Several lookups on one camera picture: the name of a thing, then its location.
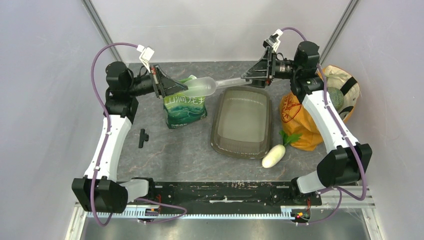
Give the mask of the green litter bag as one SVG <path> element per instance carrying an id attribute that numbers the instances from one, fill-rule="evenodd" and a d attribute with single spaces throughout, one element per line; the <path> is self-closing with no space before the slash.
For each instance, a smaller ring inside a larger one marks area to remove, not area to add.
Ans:
<path id="1" fill-rule="evenodd" d="M 169 129 L 177 129 L 207 117 L 205 96 L 189 97 L 176 93 L 163 99 L 165 123 Z"/>

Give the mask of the clear plastic scoop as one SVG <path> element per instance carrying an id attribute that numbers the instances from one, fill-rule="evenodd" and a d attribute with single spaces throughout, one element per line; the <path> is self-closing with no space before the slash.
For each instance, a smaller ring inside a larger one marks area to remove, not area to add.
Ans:
<path id="1" fill-rule="evenodd" d="M 214 94 L 217 89 L 248 85 L 252 82 L 252 79 L 239 77 L 215 80 L 212 77 L 205 76 L 186 81 L 184 84 L 188 89 L 182 91 L 181 94 L 190 98 L 206 97 Z"/>

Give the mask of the black bag clip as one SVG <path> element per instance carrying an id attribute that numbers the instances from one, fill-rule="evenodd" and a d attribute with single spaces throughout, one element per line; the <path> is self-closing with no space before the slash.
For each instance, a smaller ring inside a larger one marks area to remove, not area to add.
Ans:
<path id="1" fill-rule="evenodd" d="M 144 128 L 141 128 L 139 132 L 138 148 L 142 149 L 144 147 L 145 142 L 148 142 L 149 139 L 150 136 L 146 133 L 146 130 Z"/>

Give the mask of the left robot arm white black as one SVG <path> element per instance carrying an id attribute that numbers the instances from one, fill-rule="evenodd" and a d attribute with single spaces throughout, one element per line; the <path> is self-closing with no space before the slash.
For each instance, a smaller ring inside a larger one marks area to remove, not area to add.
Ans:
<path id="1" fill-rule="evenodd" d="M 126 136 L 134 123 L 138 96 L 154 93 L 168 97 L 188 89 L 172 79 L 155 64 L 139 75 L 121 61 L 105 68 L 106 83 L 101 136 L 89 167 L 82 177 L 75 178 L 71 189 L 86 212 L 123 213 L 127 204 L 140 199 L 152 204 L 157 198 L 151 177 L 134 177 L 119 183 L 117 170 Z"/>

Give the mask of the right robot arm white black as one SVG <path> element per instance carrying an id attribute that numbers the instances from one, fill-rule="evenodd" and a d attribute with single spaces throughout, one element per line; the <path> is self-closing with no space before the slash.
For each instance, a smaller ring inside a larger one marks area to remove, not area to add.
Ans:
<path id="1" fill-rule="evenodd" d="M 265 40 L 263 47 L 262 57 L 242 78 L 257 88 L 269 86 L 274 79 L 289 80 L 291 92 L 312 117 L 327 151 L 314 172 L 294 179 L 294 187 L 288 191 L 289 200 L 300 205 L 310 193 L 358 181 L 366 192 L 366 170 L 372 149 L 351 134 L 330 102 L 327 81 L 319 64 L 319 47 L 311 41 L 302 41 L 293 60 L 278 59 L 278 45 L 270 40 Z"/>

